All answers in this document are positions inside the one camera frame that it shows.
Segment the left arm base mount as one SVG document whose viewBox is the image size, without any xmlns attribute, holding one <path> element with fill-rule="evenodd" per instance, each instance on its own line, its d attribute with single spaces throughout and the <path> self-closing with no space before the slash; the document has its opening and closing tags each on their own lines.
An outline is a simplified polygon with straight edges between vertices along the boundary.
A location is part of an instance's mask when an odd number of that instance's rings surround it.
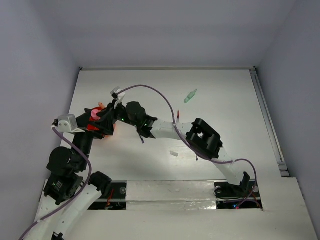
<svg viewBox="0 0 320 240">
<path fill-rule="evenodd" d="M 96 200 L 88 210 L 109 210 L 118 211 L 126 210 L 127 202 L 127 182 L 126 181 L 115 181 L 111 184 L 111 189 L 108 195 L 100 197 Z"/>
</svg>

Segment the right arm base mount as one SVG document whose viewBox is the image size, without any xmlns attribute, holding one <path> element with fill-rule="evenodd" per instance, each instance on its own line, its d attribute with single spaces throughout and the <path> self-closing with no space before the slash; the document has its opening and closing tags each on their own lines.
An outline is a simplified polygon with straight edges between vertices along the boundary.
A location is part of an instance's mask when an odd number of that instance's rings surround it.
<svg viewBox="0 0 320 240">
<path fill-rule="evenodd" d="M 227 181 L 214 183 L 213 195 L 218 210 L 263 209 L 258 184 L 245 172 L 240 185 Z"/>
</svg>

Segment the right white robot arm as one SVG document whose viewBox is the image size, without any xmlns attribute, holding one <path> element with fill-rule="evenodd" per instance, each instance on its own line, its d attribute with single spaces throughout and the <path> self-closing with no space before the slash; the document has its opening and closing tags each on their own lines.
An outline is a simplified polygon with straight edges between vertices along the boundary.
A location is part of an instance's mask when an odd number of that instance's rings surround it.
<svg viewBox="0 0 320 240">
<path fill-rule="evenodd" d="M 221 136 L 203 119 L 196 118 L 189 123 L 163 121 L 147 115 L 136 101 L 126 106 L 121 103 L 105 106 L 100 102 L 98 106 L 100 113 L 112 113 L 115 120 L 134 126 L 143 138 L 183 141 L 198 157 L 212 162 L 218 168 L 235 196 L 242 196 L 248 191 L 250 176 L 235 167 L 236 160 L 227 154 Z"/>
</svg>

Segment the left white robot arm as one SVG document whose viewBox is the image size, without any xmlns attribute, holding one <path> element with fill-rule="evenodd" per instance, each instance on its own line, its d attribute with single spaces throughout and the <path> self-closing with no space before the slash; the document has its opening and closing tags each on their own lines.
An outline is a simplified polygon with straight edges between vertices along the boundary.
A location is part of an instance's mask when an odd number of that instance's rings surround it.
<svg viewBox="0 0 320 240">
<path fill-rule="evenodd" d="M 112 198 L 112 179 L 100 171 L 93 172 L 89 155 L 93 141 L 113 135 L 114 128 L 111 108 L 87 108 L 79 117 L 67 114 L 54 120 L 52 130 L 62 140 L 64 133 L 70 133 L 73 140 L 66 140 L 70 147 L 57 147 L 49 156 L 50 176 L 36 215 L 37 227 L 27 239 L 65 240 L 96 200 Z"/>
</svg>

